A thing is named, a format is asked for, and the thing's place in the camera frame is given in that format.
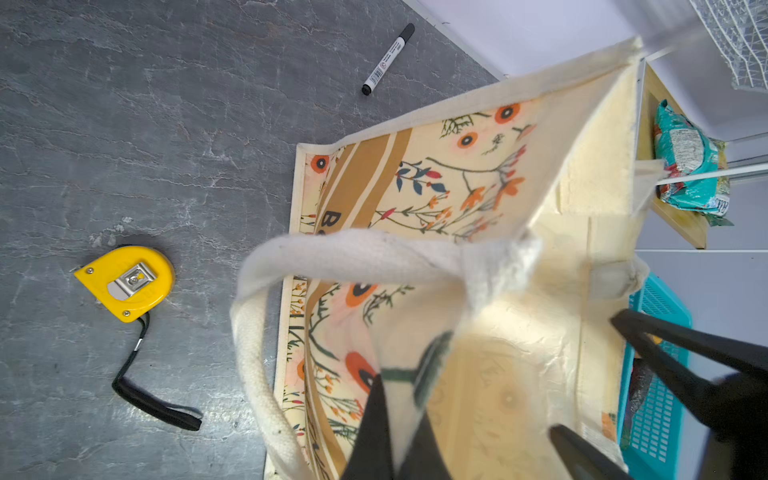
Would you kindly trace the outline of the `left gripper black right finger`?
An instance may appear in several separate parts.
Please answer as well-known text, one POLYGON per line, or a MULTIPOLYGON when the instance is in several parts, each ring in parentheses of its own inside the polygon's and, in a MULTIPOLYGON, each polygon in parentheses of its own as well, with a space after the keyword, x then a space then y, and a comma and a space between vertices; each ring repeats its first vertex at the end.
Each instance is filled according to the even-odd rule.
POLYGON ((403 480, 451 480, 429 417, 424 414, 398 472, 403 480))

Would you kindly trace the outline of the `cream floral tote bag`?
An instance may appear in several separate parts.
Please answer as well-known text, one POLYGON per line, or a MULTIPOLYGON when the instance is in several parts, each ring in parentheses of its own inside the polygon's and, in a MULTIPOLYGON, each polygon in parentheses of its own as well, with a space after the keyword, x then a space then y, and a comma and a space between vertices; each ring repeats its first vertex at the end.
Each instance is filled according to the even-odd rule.
POLYGON ((631 39, 296 150, 287 235, 230 310, 268 479, 342 479, 377 375, 395 478, 427 414, 452 479, 564 479, 561 424, 618 466, 637 158, 631 39))

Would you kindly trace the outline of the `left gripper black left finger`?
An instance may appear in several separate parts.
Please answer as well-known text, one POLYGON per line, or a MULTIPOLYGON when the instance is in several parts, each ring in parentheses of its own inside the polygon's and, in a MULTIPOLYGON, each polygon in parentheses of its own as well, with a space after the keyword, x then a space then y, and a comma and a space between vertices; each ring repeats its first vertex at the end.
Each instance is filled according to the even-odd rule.
POLYGON ((395 478, 385 390, 380 375, 373 380, 356 443, 341 478, 343 480, 392 480, 395 478))

